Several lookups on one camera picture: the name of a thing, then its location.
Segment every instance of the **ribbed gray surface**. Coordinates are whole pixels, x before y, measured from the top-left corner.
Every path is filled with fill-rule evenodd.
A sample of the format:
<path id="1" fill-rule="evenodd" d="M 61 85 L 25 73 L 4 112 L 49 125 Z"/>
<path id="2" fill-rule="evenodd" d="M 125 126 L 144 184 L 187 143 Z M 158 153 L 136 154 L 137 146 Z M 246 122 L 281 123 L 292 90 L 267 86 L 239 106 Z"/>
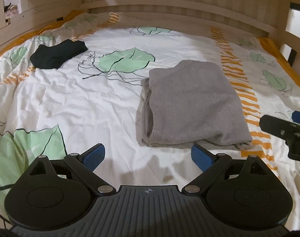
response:
<path id="1" fill-rule="evenodd" d="M 280 237 L 286 233 L 282 226 L 261 233 L 227 226 L 212 217 L 200 198 L 185 196 L 176 186 L 123 186 L 113 196 L 98 198 L 73 225 L 44 232 L 20 227 L 13 231 L 23 237 Z"/>

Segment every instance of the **silver screw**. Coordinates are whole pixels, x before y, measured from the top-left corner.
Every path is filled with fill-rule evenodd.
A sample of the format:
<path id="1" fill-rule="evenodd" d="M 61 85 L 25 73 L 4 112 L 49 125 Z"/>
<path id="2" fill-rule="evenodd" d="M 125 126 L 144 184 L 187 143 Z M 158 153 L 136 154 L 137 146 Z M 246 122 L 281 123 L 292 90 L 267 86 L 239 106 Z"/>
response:
<path id="1" fill-rule="evenodd" d="M 200 188 L 196 185 L 188 185 L 185 187 L 185 191 L 188 193 L 196 193 L 200 191 Z"/>
<path id="2" fill-rule="evenodd" d="M 97 189 L 100 193 L 109 193 L 113 190 L 113 187 L 109 185 L 102 185 Z"/>

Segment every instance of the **bed sheet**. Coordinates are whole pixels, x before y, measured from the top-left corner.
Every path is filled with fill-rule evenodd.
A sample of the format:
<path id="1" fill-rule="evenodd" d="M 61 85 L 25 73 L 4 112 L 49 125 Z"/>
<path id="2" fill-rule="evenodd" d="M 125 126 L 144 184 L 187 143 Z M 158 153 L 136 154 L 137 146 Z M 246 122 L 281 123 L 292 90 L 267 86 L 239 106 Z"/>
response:
<path id="1" fill-rule="evenodd" d="M 99 142 L 106 157 L 94 172 L 116 189 L 162 184 L 181 189 L 197 177 L 201 172 L 191 160 L 190 147 L 145 146 L 140 129 L 141 80 L 149 70 L 199 60 L 223 69 L 241 98 L 253 137 L 248 150 L 208 143 L 205 148 L 233 158 L 260 156 L 293 197 L 286 227 L 300 229 L 300 162 L 287 157 L 283 140 L 259 128 L 263 114 L 291 120 L 291 113 L 300 111 L 300 87 L 256 37 L 189 23 L 182 33 L 171 30 L 175 22 L 170 29 L 167 23 L 84 13 L 0 58 L 1 215 L 6 217 L 3 203 L 10 186 L 36 156 L 59 159 Z M 65 39 L 84 41 L 88 50 L 58 70 L 35 70 L 29 58 L 38 45 Z"/>

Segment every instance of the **gray folded cloth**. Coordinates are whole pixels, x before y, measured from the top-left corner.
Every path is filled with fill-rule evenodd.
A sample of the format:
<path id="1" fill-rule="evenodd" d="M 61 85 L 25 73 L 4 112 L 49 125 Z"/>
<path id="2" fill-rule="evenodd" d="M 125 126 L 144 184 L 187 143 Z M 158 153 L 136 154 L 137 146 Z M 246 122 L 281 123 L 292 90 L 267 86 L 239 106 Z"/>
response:
<path id="1" fill-rule="evenodd" d="M 252 140 L 239 96 L 222 69 L 186 60 L 152 69 L 143 82 L 142 139 L 147 145 L 206 140 L 217 145 Z"/>

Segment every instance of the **folded towel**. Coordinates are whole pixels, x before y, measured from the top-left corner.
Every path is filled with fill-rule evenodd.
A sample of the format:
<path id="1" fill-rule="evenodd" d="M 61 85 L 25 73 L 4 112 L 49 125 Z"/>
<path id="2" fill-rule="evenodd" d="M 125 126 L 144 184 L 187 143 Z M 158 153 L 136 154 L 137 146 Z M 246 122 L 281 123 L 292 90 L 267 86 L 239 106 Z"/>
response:
<path id="1" fill-rule="evenodd" d="M 39 45 L 30 56 L 30 61 L 36 68 L 58 69 L 64 62 L 85 51 L 87 47 L 84 42 L 67 39 L 55 46 Z"/>
<path id="2" fill-rule="evenodd" d="M 152 69 L 143 88 L 142 138 L 148 145 L 252 140 L 240 98 L 214 63 L 187 60 Z"/>

